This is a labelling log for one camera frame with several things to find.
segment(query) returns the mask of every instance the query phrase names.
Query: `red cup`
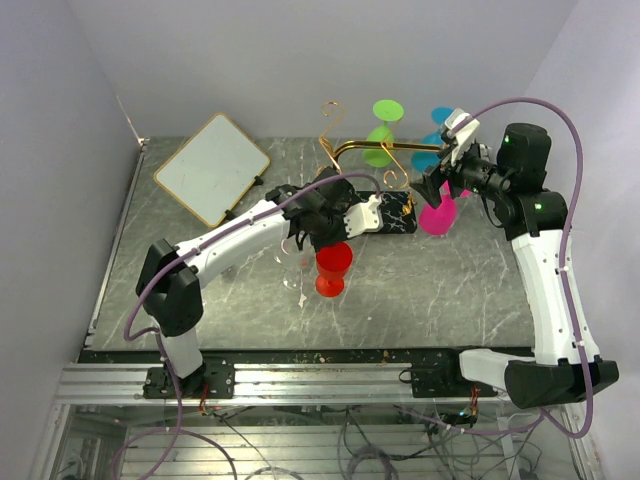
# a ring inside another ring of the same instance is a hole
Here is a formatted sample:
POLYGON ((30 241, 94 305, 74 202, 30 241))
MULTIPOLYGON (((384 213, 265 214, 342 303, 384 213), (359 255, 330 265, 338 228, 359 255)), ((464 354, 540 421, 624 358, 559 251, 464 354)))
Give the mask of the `red cup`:
POLYGON ((324 247, 316 253, 316 290, 324 297, 336 297, 344 290, 344 276, 353 262, 353 251, 344 242, 324 247))

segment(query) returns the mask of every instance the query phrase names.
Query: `cable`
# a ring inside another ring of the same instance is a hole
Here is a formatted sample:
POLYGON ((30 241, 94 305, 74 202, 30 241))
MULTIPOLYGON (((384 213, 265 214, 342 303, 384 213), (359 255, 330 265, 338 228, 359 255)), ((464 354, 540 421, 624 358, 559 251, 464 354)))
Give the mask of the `cable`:
POLYGON ((258 470, 253 472, 251 475, 249 475, 247 478, 245 478, 244 480, 250 480, 251 478, 255 477, 256 475, 262 475, 265 472, 283 473, 284 475, 289 475, 290 477, 293 477, 296 480, 304 480, 302 475, 300 475, 299 473, 292 472, 291 470, 287 470, 286 468, 280 468, 280 467, 259 468, 258 470))
MULTIPOLYGON (((360 427, 360 424, 358 423, 358 421, 353 417, 353 415, 351 415, 351 413, 349 412, 349 409, 347 407, 347 415, 345 417, 345 422, 350 418, 351 421, 353 422, 353 424, 356 426, 356 428, 358 429, 358 431, 360 432, 360 435, 362 436, 362 438, 364 439, 364 441, 367 443, 367 445, 369 446, 374 446, 370 441, 369 438, 366 436, 366 434, 364 433, 364 431, 362 430, 362 427, 360 427)), ((347 449, 347 451, 353 456, 355 455, 355 453, 351 450, 351 448, 349 447, 349 445, 347 444, 347 432, 346 432, 346 426, 348 424, 345 423, 345 432, 344 432, 344 446, 347 449)), ((436 446, 440 446, 440 445, 444 445, 445 440, 442 440, 440 443, 436 444, 436 446)), ((429 450, 431 450, 433 447, 431 445, 428 445, 424 448, 421 448, 420 450, 417 450, 409 455, 397 455, 397 454, 387 454, 389 456, 389 458, 391 460, 393 460, 394 462, 402 462, 405 460, 411 460, 414 458, 429 458, 430 455, 421 455, 424 452, 427 452, 429 450)))
POLYGON ((429 444, 431 445, 431 448, 433 449, 434 452, 436 452, 436 455, 438 456, 438 459, 440 460, 440 463, 442 463, 442 465, 444 466, 444 468, 449 472, 449 474, 451 475, 451 480, 456 480, 456 475, 455 473, 453 473, 453 470, 451 470, 451 467, 449 466, 449 464, 447 463, 447 461, 445 460, 445 458, 442 456, 442 454, 440 453, 440 451, 438 450, 438 447, 435 446, 435 444, 433 443, 433 438, 432 435, 430 433, 427 433, 427 438, 429 439, 429 444))
POLYGON ((573 454, 573 448, 571 446, 571 439, 567 438, 567 442, 569 442, 569 453, 571 454, 571 463, 573 464, 573 470, 576 472, 576 476, 578 480, 584 480, 582 473, 580 473, 580 468, 578 467, 578 462, 576 462, 576 457, 573 454))
POLYGON ((260 449, 258 447, 256 447, 253 443, 251 443, 249 441, 249 439, 247 437, 245 437, 242 433, 240 433, 236 428, 232 427, 231 424, 229 422, 227 422, 227 420, 223 417, 220 417, 218 415, 216 415, 215 413, 213 414, 214 417, 216 417, 218 420, 220 420, 221 422, 224 422, 224 424, 229 427, 231 430, 234 431, 234 433, 236 435, 238 435, 240 438, 242 438, 245 442, 247 442, 247 445, 249 445, 251 448, 253 448, 256 452, 258 452, 258 455, 260 455, 260 458, 262 459, 262 461, 264 463, 266 463, 269 466, 269 470, 271 471, 271 473, 273 473, 273 478, 274 480, 278 480, 278 477, 276 476, 276 472, 274 470, 273 465, 271 465, 271 463, 269 463, 269 460, 267 460, 265 458, 265 456, 262 454, 262 452, 260 451, 260 449))
MULTIPOLYGON (((431 423, 435 423, 438 424, 440 426, 446 427, 447 429, 451 428, 454 429, 454 431, 457 431, 459 433, 468 433, 468 434, 472 434, 472 435, 501 435, 501 434, 508 434, 508 433, 519 433, 519 432, 526 432, 529 430, 533 430, 535 427, 537 427, 545 418, 548 419, 551 423, 554 424, 554 426, 556 426, 556 428, 558 428, 560 431, 562 431, 565 435, 567 435, 570 438, 582 438, 584 437, 589 429, 591 428, 591 423, 593 421, 593 385, 592 385, 592 380, 591 380, 591 373, 589 371, 589 362, 586 356, 586 351, 584 348, 584 343, 583 343, 583 338, 582 338, 582 331, 580 328, 580 323, 577 317, 577 312, 576 312, 576 307, 575 307, 575 302, 573 299, 573 295, 571 292, 571 287, 569 285, 569 277, 567 275, 567 272, 565 271, 565 267, 566 267, 566 251, 567 251, 567 246, 568 246, 568 239, 569 239, 569 233, 571 230, 571 221, 573 219, 573 215, 575 213, 575 209, 576 209, 576 204, 578 201, 578 197, 580 194, 580 187, 582 184, 582 174, 583 174, 583 169, 584 169, 584 165, 583 165, 583 151, 582 151, 582 143, 580 141, 580 136, 577 132, 577 129, 575 128, 575 125, 573 124, 573 122, 571 121, 571 119, 566 115, 566 113, 564 113, 560 108, 556 107, 555 105, 546 102, 544 100, 539 100, 539 99, 535 99, 535 98, 528 98, 528 97, 517 97, 517 98, 510 98, 507 100, 503 100, 501 102, 492 104, 482 110, 480 110, 479 112, 477 112, 475 115, 463 120, 462 122, 460 122, 456 127, 454 127, 451 131, 450 134, 455 134, 457 133, 459 130, 461 130, 462 128, 464 128, 468 123, 470 123, 474 118, 482 115, 483 113, 488 112, 489 110, 492 110, 494 108, 497 108, 499 106, 502 105, 507 105, 507 104, 511 104, 511 103, 531 103, 534 105, 540 105, 543 106, 551 111, 553 111, 554 113, 556 113, 558 116, 560 116, 560 118, 562 118, 562 120, 565 122, 565 124, 567 125, 567 127, 569 128, 569 131, 571 132, 571 135, 573 137, 573 140, 575 142, 575 146, 576 146, 576 156, 577 156, 577 168, 576 168, 576 182, 575 182, 575 186, 574 186, 574 190, 571 196, 571 201, 569 203, 569 210, 568 210, 568 214, 567 214, 567 219, 565 221, 565 225, 563 227, 562 230, 562 236, 560 238, 560 254, 559 254, 559 274, 560 274, 560 278, 562 281, 562 286, 563 286, 563 290, 564 290, 564 294, 565 294, 565 298, 567 301, 567 307, 569 310, 569 317, 571 319, 571 324, 572 327, 574 329, 574 336, 576 339, 576 347, 578 349, 578 355, 580 357, 580 363, 582 365, 582 371, 583 371, 583 375, 584 375, 584 381, 585 381, 585 390, 586 390, 586 403, 587 403, 587 408, 586 408, 586 415, 585 415, 585 422, 584 425, 582 426, 582 428, 578 431, 578 432, 571 432, 568 429, 566 429, 558 420, 556 420, 551 413, 549 413, 547 410, 545 409, 540 409, 540 416, 538 417, 537 420, 535 420, 534 422, 532 422, 529 425, 526 425, 524 427, 516 427, 510 430, 505 430, 505 431, 488 431, 488 432, 478 432, 478 431, 473 431, 473 430, 462 430, 458 427, 451 427, 450 425, 445 425, 444 422, 442 422, 439 419, 434 419, 434 418, 429 418, 429 417, 425 417, 424 415, 418 414, 417 412, 413 412, 410 411, 410 414, 417 417, 417 418, 421 418, 423 420, 429 421, 431 423)), ((341 174, 341 175, 335 175, 332 177, 328 177, 328 178, 324 178, 322 180, 319 180, 315 183, 312 183, 310 185, 307 185, 306 187, 300 189, 298 192, 296 192, 294 195, 292 195, 291 197, 289 197, 288 199, 286 199, 284 202, 282 202, 282 204, 280 205, 276 205, 275 207, 266 210, 262 213, 259 213, 258 215, 256 215, 253 219, 244 219, 236 224, 233 224, 231 226, 229 226, 228 228, 226 228, 224 231, 219 232, 215 235, 213 235, 211 238, 209 238, 208 240, 206 240, 205 242, 203 242, 201 245, 199 245, 197 248, 193 248, 190 251, 186 252, 185 254, 181 255, 180 257, 176 258, 175 260, 173 260, 172 262, 170 262, 168 265, 166 265, 164 268, 162 268, 149 282, 149 284, 144 288, 144 290, 141 292, 140 296, 138 297, 138 300, 136 301, 136 304, 133 308, 133 310, 131 311, 129 317, 127 318, 127 321, 125 323, 125 328, 124 328, 124 338, 127 341, 134 341, 138 338, 140 338, 142 335, 146 334, 146 333, 159 333, 159 330, 157 327, 147 327, 147 328, 143 328, 142 330, 131 334, 131 327, 133 325, 133 322, 135 320, 136 315, 138 314, 138 312, 140 311, 140 308, 142 308, 142 305, 144 303, 144 301, 146 300, 147 296, 151 293, 151 290, 155 287, 155 285, 158 283, 158 281, 160 281, 160 279, 166 275, 169 271, 171 271, 175 266, 179 265, 180 263, 184 262, 185 260, 191 258, 192 256, 198 254, 202 249, 207 248, 208 246, 212 245, 213 243, 219 241, 220 239, 226 237, 227 235, 239 230, 240 228, 243 228, 246 225, 251 224, 253 221, 256 220, 262 220, 263 218, 266 218, 270 215, 273 215, 276 212, 279 212, 280 210, 282 210, 283 208, 285 208, 287 205, 289 205, 291 202, 297 200, 298 198, 300 198, 303 195, 306 195, 308 192, 315 190, 316 188, 322 186, 322 185, 326 185, 332 182, 335 182, 337 180, 341 180, 341 179, 346 179, 346 178, 354 178, 354 177, 360 177, 360 178, 367 178, 369 180, 371 180, 373 182, 373 184, 376 186, 376 195, 379 197, 381 195, 381 189, 380 189, 380 184, 378 183, 378 181, 373 178, 371 175, 367 175, 364 173, 347 173, 347 174, 341 174)), ((161 355, 163 357, 166 358, 166 352, 164 352, 164 348, 162 347, 162 343, 160 341, 160 339, 157 339, 158 342, 158 348, 161 352, 161 355)), ((162 462, 164 462, 164 460, 166 459, 166 457, 168 456, 169 452, 171 451, 171 449, 173 448, 173 446, 175 445, 175 442, 177 440, 177 437, 179 435, 179 433, 181 432, 180 430, 180 426, 182 425, 182 399, 181 399, 181 394, 180 394, 180 388, 179 388, 179 382, 177 381, 177 377, 175 375, 175 372, 173 371, 173 367, 171 366, 171 363, 167 360, 166 361, 166 365, 167 365, 167 369, 169 370, 171 377, 172 377, 172 382, 174 384, 174 388, 175 388, 175 392, 176 392, 176 399, 178 401, 178 422, 177 422, 177 426, 174 429, 174 435, 172 437, 172 440, 169 443, 169 446, 167 447, 167 449, 165 450, 165 452, 163 453, 163 455, 161 456, 161 458, 158 460, 158 462, 156 462, 156 464, 149 470, 149 472, 147 472, 145 475, 143 475, 140 480, 145 480, 147 478, 149 478, 153 472, 155 472, 159 466, 162 464, 162 462)), ((146 434, 150 434, 149 432, 146 432, 144 434, 141 434, 139 436, 134 437, 135 439, 141 438, 142 436, 145 436, 146 434)), ((112 478, 115 480, 117 479, 117 475, 115 473, 115 466, 118 463, 120 457, 122 456, 122 453, 124 452, 124 450, 126 449, 126 447, 128 445, 130 445, 131 443, 133 443, 133 441, 135 440, 130 440, 129 442, 127 442, 116 454, 116 456, 114 457, 114 460, 112 462, 112 478)))
POLYGON ((396 480, 400 479, 398 471, 391 463, 389 455, 387 455, 381 448, 374 447, 373 445, 366 445, 358 450, 349 461, 349 466, 347 467, 347 478, 349 480, 353 478, 353 474, 356 473, 356 468, 358 468, 358 465, 360 465, 364 460, 379 460, 384 467, 385 480, 391 480, 392 478, 395 478, 396 480))
POLYGON ((245 407, 245 408, 243 408, 242 410, 240 410, 240 411, 238 411, 236 413, 232 413, 231 415, 222 414, 222 415, 219 415, 219 416, 220 417, 224 417, 225 420, 231 420, 232 418, 237 417, 241 413, 248 412, 249 410, 253 410, 254 408, 256 408, 256 407, 254 407, 254 406, 245 407))
POLYGON ((56 477, 57 477, 58 475, 62 475, 64 472, 66 472, 66 471, 67 471, 67 470, 69 470, 70 468, 75 467, 76 465, 77 465, 77 463, 76 463, 76 462, 69 462, 69 463, 67 464, 67 466, 66 466, 66 467, 64 467, 62 470, 58 470, 58 473, 56 473, 56 477))
POLYGON ((516 453, 514 453, 513 455, 511 455, 510 457, 505 457, 504 459, 502 459, 501 461, 499 461, 498 463, 496 463, 493 467, 491 467, 489 470, 487 470, 486 472, 484 472, 479 478, 478 480, 482 480, 489 472, 491 472, 492 470, 495 470, 496 468, 498 468, 500 465, 502 465, 503 463, 505 463, 508 460, 513 459, 513 465, 511 465, 511 469, 509 471, 509 475, 507 476, 507 478, 511 478, 511 474, 513 473, 513 469, 516 466, 517 463, 517 459, 518 459, 518 455, 520 455, 522 453, 522 450, 524 449, 524 446, 527 444, 527 442, 529 441, 529 438, 531 438, 531 435, 533 435, 533 431, 535 430, 535 428, 532 428, 531 430, 529 430, 529 433, 527 433, 527 436, 524 438, 524 442, 522 443, 522 445, 520 446, 520 448, 518 449, 518 451, 516 453))
POLYGON ((573 138, 573 142, 576 147, 576 181, 573 187, 573 193, 571 194, 571 200, 569 202, 569 210, 567 213, 567 218, 565 220, 564 226, 562 228, 562 236, 560 237, 560 251, 559 251, 559 268, 558 272, 560 275, 560 280, 562 282, 562 289, 564 291, 564 296, 567 302, 567 309, 569 310, 569 318, 571 320, 571 326, 573 328, 573 334, 575 336, 575 344, 578 349, 578 356, 580 357, 580 364, 582 366, 582 374, 584 375, 584 384, 585 384, 585 393, 586 393, 586 414, 584 419, 584 425, 577 432, 572 432, 568 430, 564 425, 562 425, 558 420, 556 420, 549 411, 541 408, 541 416, 545 417, 549 420, 553 425, 558 428, 562 433, 566 436, 578 439, 584 437, 591 428, 591 423, 593 422, 593 385, 591 380, 591 372, 589 370, 589 360, 587 359, 587 352, 584 348, 584 342, 582 338, 582 328, 580 328, 580 321, 578 319, 578 314, 576 312, 576 306, 573 299, 573 293, 571 292, 571 286, 569 284, 569 275, 565 270, 566 261, 567 261, 567 247, 569 243, 569 233, 571 232, 571 223, 573 221, 573 215, 576 211, 576 205, 578 203, 578 197, 580 196, 580 188, 582 187, 582 175, 584 171, 584 154, 582 150, 582 142, 580 140, 580 135, 578 134, 578 130, 576 126, 573 124, 569 116, 563 112, 559 107, 554 104, 547 102, 545 100, 540 100, 537 98, 530 97, 514 97, 508 98, 506 100, 502 100, 500 102, 496 102, 488 107, 483 108, 482 110, 476 112, 474 115, 465 118, 458 125, 450 130, 450 135, 455 135, 465 126, 467 126, 471 121, 475 118, 479 117, 483 113, 486 113, 494 108, 508 105, 511 103, 530 103, 533 105, 539 105, 548 110, 551 110, 556 115, 558 115, 569 128, 569 132, 571 133, 571 137, 573 138))

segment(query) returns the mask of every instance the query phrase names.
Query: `white wall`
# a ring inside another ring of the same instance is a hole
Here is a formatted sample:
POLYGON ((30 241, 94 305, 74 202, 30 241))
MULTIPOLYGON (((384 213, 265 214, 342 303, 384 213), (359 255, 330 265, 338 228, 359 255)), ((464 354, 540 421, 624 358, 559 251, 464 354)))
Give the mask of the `white wall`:
MULTIPOLYGON (((527 94, 550 100, 574 120, 585 175, 574 221, 582 303, 604 358, 620 383, 596 399, 594 432, 608 478, 637 478, 640 420, 640 3, 581 0, 527 94)), ((514 120, 550 127, 550 188, 568 195, 575 152, 566 127, 538 107, 514 120)))
MULTIPOLYGON (((253 136, 366 135, 371 107, 406 107, 402 136, 438 105, 522 94, 576 0, 69 0, 142 136, 190 135, 216 111, 253 136)), ((484 128, 498 122, 490 118, 484 128)))
POLYGON ((139 149, 64 0, 0 2, 0 478, 26 478, 139 149))

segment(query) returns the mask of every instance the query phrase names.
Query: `cup base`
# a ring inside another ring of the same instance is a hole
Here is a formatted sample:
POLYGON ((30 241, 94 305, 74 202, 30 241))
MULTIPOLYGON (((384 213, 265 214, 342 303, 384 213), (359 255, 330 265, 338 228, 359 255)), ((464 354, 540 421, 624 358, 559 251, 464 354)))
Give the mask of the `cup base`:
POLYGON ((316 290, 323 297, 337 297, 344 290, 344 280, 327 280, 319 276, 316 278, 316 290))

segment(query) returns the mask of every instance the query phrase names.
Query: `metal frame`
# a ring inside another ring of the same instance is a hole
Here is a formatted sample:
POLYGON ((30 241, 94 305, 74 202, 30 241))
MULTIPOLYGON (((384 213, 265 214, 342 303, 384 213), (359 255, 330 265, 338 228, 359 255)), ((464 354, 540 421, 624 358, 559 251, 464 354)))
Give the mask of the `metal frame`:
POLYGON ((56 465, 60 446, 64 444, 70 421, 70 405, 54 405, 47 419, 44 434, 40 439, 36 458, 29 474, 30 480, 49 478, 56 465))
POLYGON ((98 315, 100 313, 100 308, 102 307, 102 301, 104 300, 104 296, 107 291, 107 284, 109 283, 109 276, 111 275, 113 262, 115 261, 118 247, 120 246, 120 239, 122 238, 122 233, 124 232, 124 225, 127 220, 127 214, 129 213, 129 206, 131 205, 133 192, 135 190, 136 184, 138 183, 140 170, 142 169, 144 157, 147 152, 148 141, 149 141, 148 139, 143 139, 140 145, 140 153, 138 154, 136 167, 135 167, 135 170, 133 171, 131 183, 129 184, 129 190, 127 191, 127 196, 125 197, 124 204, 122 206, 122 212, 120 213, 120 219, 118 220, 118 228, 113 238, 113 245, 111 246, 111 252, 109 253, 109 260, 107 261, 107 268, 105 270, 104 277, 102 278, 100 291, 98 292, 98 298, 96 298, 96 303, 93 307, 93 312, 91 314, 91 320, 89 321, 89 326, 87 328, 87 335, 85 337, 84 345, 83 345, 84 349, 90 349, 91 344, 93 342, 93 335, 96 332, 98 315))
MULTIPOLYGON (((142 397, 147 370, 160 364, 72 364, 60 379, 58 405, 177 405, 176 400, 142 397)), ((363 405, 381 403, 465 403, 466 397, 414 398, 411 385, 399 375, 407 363, 390 364, 236 364, 235 394, 209 399, 210 405, 363 405)), ((505 397, 481 398, 501 403, 505 397)), ((185 399, 197 406, 199 399, 185 399)))
MULTIPOLYGON (((509 428, 509 419, 507 417, 498 417, 497 423, 500 430, 507 430, 509 428)), ((516 449, 513 446, 512 436, 507 435, 500 440, 500 442, 502 443, 504 458, 507 459, 507 471, 511 472, 508 480, 520 480, 520 466, 518 465, 518 458, 514 456, 516 449)))
MULTIPOLYGON (((569 404, 562 409, 562 419, 572 431, 580 430, 584 424, 585 408, 583 404, 569 404)), ((568 439, 571 454, 574 457, 583 480, 605 480, 605 474, 600 463, 600 455, 595 439, 591 434, 578 440, 568 439)))

